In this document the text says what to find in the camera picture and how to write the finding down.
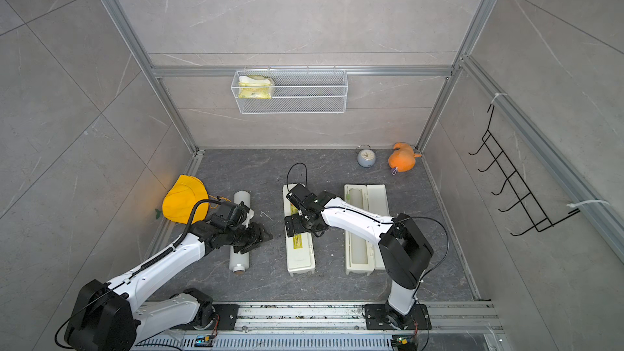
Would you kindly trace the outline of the white plastic wrap roll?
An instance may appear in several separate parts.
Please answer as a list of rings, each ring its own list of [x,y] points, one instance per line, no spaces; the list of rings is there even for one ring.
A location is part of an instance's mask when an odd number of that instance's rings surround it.
[[[363,208],[363,194],[360,188],[349,190],[349,204]],[[349,252],[352,266],[362,267],[368,265],[367,242],[351,232],[349,233]]]
[[[249,192],[244,190],[238,191],[234,194],[234,202],[240,204],[243,202],[248,208],[251,208],[251,196]],[[234,274],[244,274],[250,267],[250,254],[249,253],[236,253],[234,247],[230,247],[229,256],[229,269]]]

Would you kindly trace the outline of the white wrap dispenser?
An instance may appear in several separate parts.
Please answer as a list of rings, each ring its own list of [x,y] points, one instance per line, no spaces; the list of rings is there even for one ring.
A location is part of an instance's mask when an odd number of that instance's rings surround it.
[[[287,269],[290,276],[315,272],[315,253],[312,235],[308,232],[286,236]]]

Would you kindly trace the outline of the white dispenser base tray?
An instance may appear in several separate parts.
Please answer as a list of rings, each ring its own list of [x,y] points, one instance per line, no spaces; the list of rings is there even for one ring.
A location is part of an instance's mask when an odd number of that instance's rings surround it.
[[[369,211],[368,191],[365,185],[345,185],[344,199],[349,205]],[[345,274],[365,274],[375,271],[375,250],[370,242],[351,232],[344,232]]]

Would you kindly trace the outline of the white dispenser lid with label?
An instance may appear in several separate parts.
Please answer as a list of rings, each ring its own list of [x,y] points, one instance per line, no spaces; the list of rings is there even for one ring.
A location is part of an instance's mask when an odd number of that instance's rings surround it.
[[[389,206],[385,185],[367,185],[368,209],[371,213],[389,216]],[[375,249],[375,269],[384,271],[385,265],[378,245]]]

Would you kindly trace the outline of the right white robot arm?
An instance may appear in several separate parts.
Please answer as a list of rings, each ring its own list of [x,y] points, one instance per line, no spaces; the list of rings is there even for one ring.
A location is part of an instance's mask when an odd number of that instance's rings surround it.
[[[434,255],[416,220],[407,214],[375,214],[323,191],[312,193],[305,185],[286,185],[284,199],[297,213],[284,216],[288,237],[303,233],[321,237],[330,228],[350,232],[376,244],[393,284],[386,302],[389,318],[407,318],[416,305],[417,289]]]

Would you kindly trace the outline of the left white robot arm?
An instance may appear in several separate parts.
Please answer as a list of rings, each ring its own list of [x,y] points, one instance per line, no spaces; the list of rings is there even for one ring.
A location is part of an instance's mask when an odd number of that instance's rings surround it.
[[[230,246],[246,254],[271,240],[253,215],[243,202],[196,202],[182,234],[165,249],[120,276],[107,282],[94,279],[80,290],[70,318],[55,333],[55,344],[74,350],[130,350],[170,328],[216,327],[219,316],[204,292],[185,289],[160,302],[150,297],[214,250]]]

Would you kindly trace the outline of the yellow bucket hat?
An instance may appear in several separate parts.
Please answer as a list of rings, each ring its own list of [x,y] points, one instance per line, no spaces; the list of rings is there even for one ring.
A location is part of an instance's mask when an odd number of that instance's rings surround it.
[[[174,223],[186,224],[196,203],[208,198],[201,180],[194,176],[180,175],[163,200],[163,216]]]

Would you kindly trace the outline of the orange plush toy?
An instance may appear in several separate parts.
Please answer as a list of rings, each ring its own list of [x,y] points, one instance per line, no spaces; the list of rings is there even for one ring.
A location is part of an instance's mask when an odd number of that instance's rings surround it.
[[[388,165],[392,170],[392,174],[396,175],[400,172],[411,170],[416,163],[416,159],[421,157],[422,154],[415,151],[410,144],[399,142],[393,146],[393,153],[388,158]]]

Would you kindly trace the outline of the yellow wipes packet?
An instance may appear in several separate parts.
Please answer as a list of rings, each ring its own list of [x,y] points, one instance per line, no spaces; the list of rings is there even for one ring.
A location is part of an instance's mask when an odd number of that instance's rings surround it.
[[[239,98],[271,99],[275,83],[272,79],[259,75],[240,76],[238,80]]]

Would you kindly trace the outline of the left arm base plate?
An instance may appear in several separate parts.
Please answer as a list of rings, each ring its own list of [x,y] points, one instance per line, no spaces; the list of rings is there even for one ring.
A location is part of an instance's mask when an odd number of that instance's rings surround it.
[[[172,330],[195,330],[195,331],[232,331],[237,322],[240,306],[237,304],[216,304],[211,306],[211,311],[201,310],[201,318],[195,318],[193,322],[181,324]]]

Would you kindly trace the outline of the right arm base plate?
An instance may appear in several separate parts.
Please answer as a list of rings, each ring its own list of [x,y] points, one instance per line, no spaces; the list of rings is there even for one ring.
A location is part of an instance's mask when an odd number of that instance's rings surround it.
[[[432,324],[428,308],[415,303],[407,315],[401,315],[387,303],[369,303],[363,306],[363,317],[367,330],[431,330]]]

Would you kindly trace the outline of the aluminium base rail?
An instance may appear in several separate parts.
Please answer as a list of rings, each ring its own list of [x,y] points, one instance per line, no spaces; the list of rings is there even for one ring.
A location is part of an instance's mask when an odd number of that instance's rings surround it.
[[[168,329],[136,350],[509,350],[489,302],[427,302],[406,328],[366,302],[216,302],[211,326]]]

